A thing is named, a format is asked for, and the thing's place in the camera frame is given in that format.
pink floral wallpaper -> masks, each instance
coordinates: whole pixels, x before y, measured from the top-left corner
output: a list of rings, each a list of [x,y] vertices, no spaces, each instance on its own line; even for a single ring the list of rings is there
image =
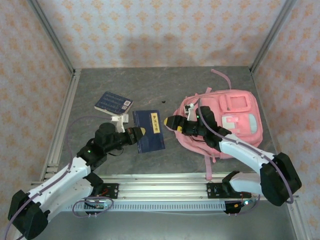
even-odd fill
[[[75,68],[249,66],[285,0],[39,0]]]
[[[298,0],[254,76],[277,151],[288,153],[320,239],[320,4]]]
[[[0,1],[0,236],[13,194],[38,181],[70,74],[26,0]]]

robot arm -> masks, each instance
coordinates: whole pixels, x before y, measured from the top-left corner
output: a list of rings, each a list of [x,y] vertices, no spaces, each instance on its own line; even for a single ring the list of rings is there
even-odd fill
[[[253,174],[231,172],[222,181],[225,194],[230,196],[239,192],[263,194],[269,202],[281,206],[291,194],[301,188],[299,176],[286,154],[281,152],[275,155],[242,141],[229,130],[218,126],[208,106],[201,106],[200,112],[201,114],[199,109],[196,110],[196,121],[175,115],[165,119],[164,124],[186,136],[202,136],[209,147],[233,156],[256,172]]]
[[[103,180],[93,171],[107,160],[110,151],[135,144],[145,133],[140,127],[116,132],[112,123],[103,123],[69,165],[29,192],[14,194],[8,219],[26,239],[35,238],[67,206],[92,193],[101,194]]]

book cover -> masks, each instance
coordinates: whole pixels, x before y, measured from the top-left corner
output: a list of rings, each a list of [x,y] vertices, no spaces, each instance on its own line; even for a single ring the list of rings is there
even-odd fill
[[[133,102],[131,99],[106,91],[94,108],[112,116],[119,116],[126,114]]]
[[[133,121],[136,127],[145,128],[145,135],[137,142],[138,153],[166,148],[158,110],[133,111]]]

gray tabletop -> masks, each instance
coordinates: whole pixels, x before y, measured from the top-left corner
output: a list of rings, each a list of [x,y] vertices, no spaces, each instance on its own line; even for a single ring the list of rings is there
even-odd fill
[[[214,69],[226,74],[233,89],[247,90],[257,98],[263,126],[263,141],[259,148],[275,152],[270,132],[258,98],[257,90],[246,66],[224,66]],[[211,67],[152,67],[152,68],[101,68],[83,69],[75,93],[68,125],[82,116],[109,115],[94,109],[95,103],[105,91],[134,100],[129,113],[129,123],[133,127],[132,111],[159,110],[160,120],[173,114],[186,96],[202,94],[207,87],[213,91],[228,89],[227,82],[210,72]],[[69,131],[69,145],[74,156],[89,139],[94,137],[103,119],[85,118],[75,123]],[[137,145],[126,146],[120,156],[108,156],[108,160],[96,169],[98,175],[106,174],[172,174],[205,172],[204,156],[182,147],[175,134],[162,127],[165,149],[138,153]],[[59,169],[70,161],[66,141],[64,141]],[[232,159],[218,159],[212,164],[214,173],[234,170],[252,170]]]

backpack strap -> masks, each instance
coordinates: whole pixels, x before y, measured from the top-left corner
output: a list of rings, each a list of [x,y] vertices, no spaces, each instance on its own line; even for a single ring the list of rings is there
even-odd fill
[[[212,88],[211,88],[211,87],[207,87],[207,88],[206,88],[205,93],[206,93],[206,94],[208,94],[208,93],[210,93],[210,92],[211,92],[211,90],[212,90]]]
[[[214,74],[218,74],[219,76],[223,77],[227,81],[227,83],[229,85],[229,89],[231,89],[231,81],[230,81],[230,78],[227,75],[223,74],[220,71],[214,70],[214,69],[211,69],[211,72],[214,73]]]
[[[204,156],[204,162],[205,162],[205,179],[208,181],[212,180],[212,170],[211,170],[211,157]]]

